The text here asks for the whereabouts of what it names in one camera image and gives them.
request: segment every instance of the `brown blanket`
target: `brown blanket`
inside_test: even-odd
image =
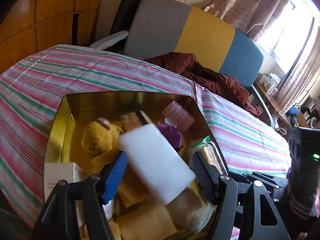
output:
[[[193,53],[169,52],[168,54],[158,57],[147,58],[144,61],[193,80],[212,93],[246,109],[255,117],[262,114],[261,107],[248,102],[250,94],[238,80],[227,74],[219,74],[213,70],[202,67]]]

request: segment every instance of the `bed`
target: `bed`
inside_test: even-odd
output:
[[[0,76],[0,184],[17,214],[33,226],[43,205],[44,154],[62,97],[93,91],[154,91],[191,96],[229,170],[285,177],[284,138],[233,103],[156,65],[111,52],[57,45],[24,58]],[[232,237],[237,238],[234,230]]]

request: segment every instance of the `purple object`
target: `purple object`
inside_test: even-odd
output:
[[[174,128],[172,125],[163,124],[160,122],[158,123],[157,127],[176,151],[181,149],[183,136],[178,129]]]

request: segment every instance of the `gray cushion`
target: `gray cushion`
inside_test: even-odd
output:
[[[174,51],[191,6],[174,0],[141,0],[124,54],[151,58]]]

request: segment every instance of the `blue cushion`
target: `blue cushion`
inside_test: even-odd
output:
[[[235,77],[244,87],[252,86],[261,64],[263,54],[254,42],[236,30],[229,52],[219,73]]]

